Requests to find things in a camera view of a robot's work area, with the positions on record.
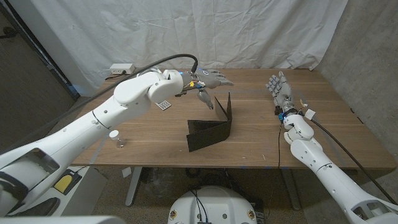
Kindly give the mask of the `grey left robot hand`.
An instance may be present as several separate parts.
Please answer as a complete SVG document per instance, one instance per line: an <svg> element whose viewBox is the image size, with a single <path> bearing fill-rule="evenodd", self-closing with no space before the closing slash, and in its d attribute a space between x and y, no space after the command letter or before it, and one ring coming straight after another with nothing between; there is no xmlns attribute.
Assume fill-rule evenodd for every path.
<svg viewBox="0 0 398 224"><path fill-rule="evenodd" d="M183 78L183 88L178 96L184 95L188 90L198 90L197 97L204 102L209 109L213 109L213 103L206 91L206 88L214 89L218 86L233 86L233 82L228 80L220 71L214 69L199 69L193 72L181 72Z"/></svg>

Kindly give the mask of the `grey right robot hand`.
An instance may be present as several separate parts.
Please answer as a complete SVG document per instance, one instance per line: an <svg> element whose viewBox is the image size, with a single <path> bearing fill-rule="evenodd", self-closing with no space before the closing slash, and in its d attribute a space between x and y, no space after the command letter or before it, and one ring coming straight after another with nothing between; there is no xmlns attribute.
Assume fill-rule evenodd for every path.
<svg viewBox="0 0 398 224"><path fill-rule="evenodd" d="M282 71L279 71L278 77L275 75L270 77L266 88L273 97L275 115L287 116L289 113L297 112L293 104L291 86Z"/></svg>

